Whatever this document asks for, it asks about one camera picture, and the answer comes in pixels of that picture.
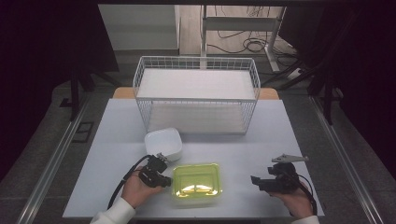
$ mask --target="white sleeve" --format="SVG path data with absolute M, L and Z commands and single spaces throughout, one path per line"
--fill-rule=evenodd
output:
M 136 211 L 123 198 L 119 198 L 107 211 L 100 212 L 92 219 L 94 224 L 126 224 Z
M 295 220 L 291 224 L 319 224 L 319 220 L 317 216 L 312 216 Z

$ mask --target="cable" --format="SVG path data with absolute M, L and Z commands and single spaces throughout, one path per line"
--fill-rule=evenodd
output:
M 260 51 L 262 51 L 265 48 L 265 42 L 262 43 L 262 40 L 256 37 L 250 37 L 246 40 L 244 40 L 243 45 L 246 49 L 248 49 L 250 52 L 253 53 L 258 53 Z M 250 49 L 249 46 L 250 45 L 259 45 L 260 49 Z
M 301 177 L 301 178 L 303 178 L 303 179 L 306 181 L 306 183 L 308 183 L 309 188 L 311 189 L 311 194 L 314 195 L 314 190 L 312 189 L 312 185 L 311 185 L 311 183 L 308 181 L 308 179 L 305 178 L 305 176 L 303 176 L 303 175 L 298 175 L 298 176 Z
M 275 75 L 274 77 L 271 77 L 270 79 L 268 79 L 265 82 L 263 82 L 262 83 L 262 87 L 264 87 L 265 84 L 267 84 L 267 83 L 276 81 L 277 79 L 280 79 L 280 78 L 282 78 L 285 75 L 288 75 L 289 72 L 291 72 L 294 69 L 297 69 L 297 67 L 299 67 L 302 63 L 303 63 L 303 61 L 298 60 L 294 64 L 292 64 L 291 66 L 287 67 L 285 70 L 280 71 L 280 72 L 273 72 L 273 73 L 259 72 L 259 74 L 261 74 L 261 75 Z
M 305 195 L 308 197 L 309 202 L 311 202 L 312 204 L 312 212 L 314 213 L 314 216 L 318 215 L 318 206 L 317 206 L 317 201 L 314 199 L 314 195 L 311 194 L 311 192 L 308 191 L 308 189 L 306 189 L 306 187 L 304 187 L 304 185 L 302 183 L 300 183 L 299 181 L 292 179 L 292 181 L 297 184 L 299 186 L 299 188 L 305 193 Z
M 223 10 L 223 6 L 221 6 L 221 11 L 222 11 L 222 13 L 224 14 L 224 16 L 227 16 L 227 15 L 225 14 L 224 10 Z M 215 16 L 218 16 L 218 9 L 217 9 L 217 6 L 215 6 Z M 244 33 L 244 32 L 245 32 L 245 31 L 238 32 L 238 33 L 233 34 L 233 35 L 221 36 L 221 35 L 220 35 L 220 31 L 218 31 L 218 36 L 219 36 L 220 38 L 225 39 L 225 38 L 233 37 L 233 36 L 236 36 L 236 35 L 240 35 L 240 34 L 242 34 L 242 33 Z
M 259 17 L 262 14 L 264 7 L 254 7 L 250 13 L 248 13 L 249 17 Z
M 125 182 L 128 180 L 128 178 L 131 176 L 131 174 L 135 171 L 136 167 L 140 164 L 140 162 L 142 162 L 143 160 L 147 159 L 147 158 L 151 158 L 153 156 L 151 155 L 146 155 L 144 156 L 142 159 L 140 159 L 129 171 L 128 173 L 126 173 L 126 175 L 122 178 L 122 180 L 120 181 L 120 183 L 117 185 L 116 189 L 113 192 L 113 195 L 111 195 L 110 198 L 110 202 L 108 202 L 108 206 L 107 209 L 109 209 L 113 203 L 114 200 L 116 199 L 117 195 L 119 194 L 120 189 L 122 188 L 122 186 L 125 184 Z
M 215 46 L 215 45 L 207 45 L 208 47 L 212 47 L 212 48 L 215 48 L 215 49 L 219 49 L 219 50 L 221 50 L 221 51 L 224 51 L 224 52 L 226 52 L 226 53 L 231 53 L 231 54 L 236 54 L 236 53 L 241 53 L 241 52 L 243 52 L 243 51 L 245 51 L 245 49 L 246 48 L 244 48 L 244 49 L 241 49 L 241 50 L 239 50 L 239 51 L 228 51 L 228 50 L 226 50 L 226 49 L 222 49 L 222 48 L 220 48 L 220 47 L 218 47 L 218 46 Z

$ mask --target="person's right hand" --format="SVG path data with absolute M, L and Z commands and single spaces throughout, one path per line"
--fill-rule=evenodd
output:
M 139 173 L 142 168 L 142 166 L 137 167 L 136 171 L 131 174 L 126 181 L 121 194 L 121 198 L 123 198 L 133 208 L 142 204 L 152 194 L 156 194 L 163 189 L 161 186 L 151 188 L 143 183 L 139 178 Z
M 285 204 L 291 214 L 298 219 L 312 217 L 314 215 L 311 202 L 309 202 L 308 197 L 301 189 L 297 189 L 291 194 L 274 192 L 268 192 L 268 194 L 282 200 L 283 204 Z

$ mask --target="table surface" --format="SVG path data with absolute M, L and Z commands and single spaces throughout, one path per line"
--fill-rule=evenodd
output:
M 118 90 L 116 99 L 107 104 L 64 217 L 92 217 L 97 211 L 106 210 L 109 196 L 130 169 L 131 158 L 137 161 L 146 154 L 146 130 L 136 101 L 117 99 L 120 91 L 126 90 L 129 89 Z M 267 167 L 274 165 L 272 158 L 283 153 L 302 156 L 282 101 L 260 100 L 246 135 L 182 134 L 181 139 L 182 158 L 169 163 L 163 174 L 172 176 L 172 170 L 178 165 L 214 162 L 220 167 L 223 192 L 210 204 L 184 207 L 172 199 L 170 188 L 167 188 L 139 207 L 136 218 L 290 216 L 280 200 L 259 191 L 250 181 L 251 175 L 274 179 L 266 172 Z M 295 162 L 294 165 L 298 173 L 312 183 L 305 162 Z M 323 216 L 319 201 L 318 214 Z

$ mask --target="wire basket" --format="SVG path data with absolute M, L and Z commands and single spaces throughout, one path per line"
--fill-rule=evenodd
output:
M 246 58 L 142 57 L 134 75 L 148 132 L 245 134 L 260 87 Z

